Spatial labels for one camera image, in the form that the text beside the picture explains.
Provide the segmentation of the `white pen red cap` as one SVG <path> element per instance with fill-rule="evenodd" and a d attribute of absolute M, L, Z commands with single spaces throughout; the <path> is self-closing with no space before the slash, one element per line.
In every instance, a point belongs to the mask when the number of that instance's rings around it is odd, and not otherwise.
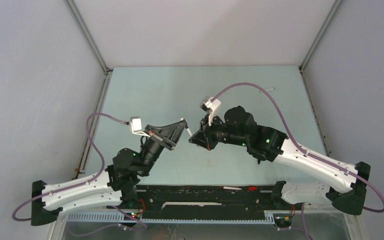
<path fill-rule="evenodd" d="M 256 186 L 222 186 L 224 190 L 230 191 L 257 191 L 258 188 Z"/>

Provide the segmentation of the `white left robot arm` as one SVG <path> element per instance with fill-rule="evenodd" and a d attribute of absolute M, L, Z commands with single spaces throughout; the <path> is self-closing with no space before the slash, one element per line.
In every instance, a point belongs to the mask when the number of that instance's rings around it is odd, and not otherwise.
<path fill-rule="evenodd" d="M 149 173 L 164 149 L 174 150 L 188 128 L 184 119 L 165 126 L 142 127 L 139 117 L 131 117 L 127 125 L 134 135 L 145 140 L 140 151 L 121 149 L 112 164 L 92 175 L 58 184 L 42 180 L 32 183 L 32 226 L 43 226 L 77 210 L 123 205 L 133 208 L 138 202 L 136 185 Z"/>

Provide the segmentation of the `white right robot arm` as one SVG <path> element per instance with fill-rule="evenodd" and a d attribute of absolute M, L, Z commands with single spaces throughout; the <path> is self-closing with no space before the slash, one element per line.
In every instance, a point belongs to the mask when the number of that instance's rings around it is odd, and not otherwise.
<path fill-rule="evenodd" d="M 208 151 L 219 143 L 242 146 L 259 163 L 287 165 L 319 180 L 317 184 L 304 185 L 278 181 L 270 196 L 271 204 L 277 209 L 304 202 L 331 203 L 343 213 L 362 214 L 367 194 L 365 181 L 371 171 L 369 164 L 341 162 L 294 144 L 286 133 L 257 124 L 253 115 L 241 106 L 227 110 L 224 120 L 207 114 L 188 141 Z"/>

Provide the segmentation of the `white marker pen black tip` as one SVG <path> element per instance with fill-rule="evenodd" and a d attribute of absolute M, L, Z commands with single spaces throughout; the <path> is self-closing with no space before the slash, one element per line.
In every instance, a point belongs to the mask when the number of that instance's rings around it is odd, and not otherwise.
<path fill-rule="evenodd" d="M 186 132 L 189 134 L 189 136 L 192 137 L 193 134 L 192 134 L 192 132 L 191 132 L 191 130 L 190 130 L 190 128 L 189 128 L 189 126 L 188 126 L 186 120 L 185 120 L 183 117 L 181 117 L 181 118 L 180 118 L 180 121 L 183 122 L 183 123 L 185 123 L 185 127 L 184 127 L 184 129 L 185 129 Z"/>

